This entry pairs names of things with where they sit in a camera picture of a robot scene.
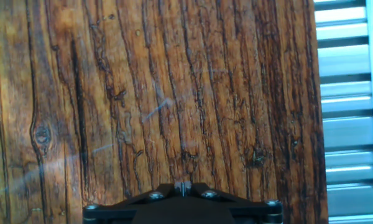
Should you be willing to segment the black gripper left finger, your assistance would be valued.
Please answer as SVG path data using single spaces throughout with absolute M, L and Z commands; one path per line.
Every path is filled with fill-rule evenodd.
M 156 189 L 114 205 L 89 204 L 83 208 L 82 224 L 132 223 L 139 210 L 180 195 L 183 195 L 183 182 L 160 184 Z

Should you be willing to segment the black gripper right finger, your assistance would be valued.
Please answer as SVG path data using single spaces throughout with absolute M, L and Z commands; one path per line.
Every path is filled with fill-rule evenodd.
M 216 205 L 218 215 L 230 215 L 235 223 L 283 223 L 283 205 L 279 200 L 269 199 L 251 202 L 220 190 L 208 187 L 205 183 L 183 183 L 183 196 L 200 199 L 200 205 Z

